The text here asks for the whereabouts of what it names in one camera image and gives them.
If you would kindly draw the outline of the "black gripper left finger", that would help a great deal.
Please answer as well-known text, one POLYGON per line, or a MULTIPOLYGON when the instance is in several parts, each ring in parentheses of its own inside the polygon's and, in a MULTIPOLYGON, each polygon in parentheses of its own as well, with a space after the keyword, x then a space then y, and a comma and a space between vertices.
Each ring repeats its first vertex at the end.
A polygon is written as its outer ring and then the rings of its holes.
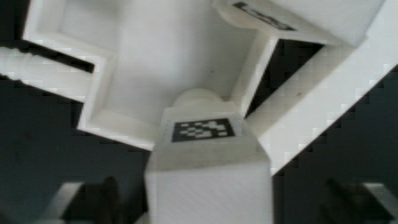
POLYGON ((61 187, 59 218, 67 224, 120 224, 122 195, 113 176, 102 182, 67 182, 61 187))

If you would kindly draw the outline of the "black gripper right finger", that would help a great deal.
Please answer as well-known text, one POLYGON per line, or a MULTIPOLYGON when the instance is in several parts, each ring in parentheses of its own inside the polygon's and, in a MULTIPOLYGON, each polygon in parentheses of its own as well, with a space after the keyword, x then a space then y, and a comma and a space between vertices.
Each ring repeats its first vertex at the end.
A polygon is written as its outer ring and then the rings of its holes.
POLYGON ((381 182, 328 180, 319 224, 398 224, 398 197, 381 182))

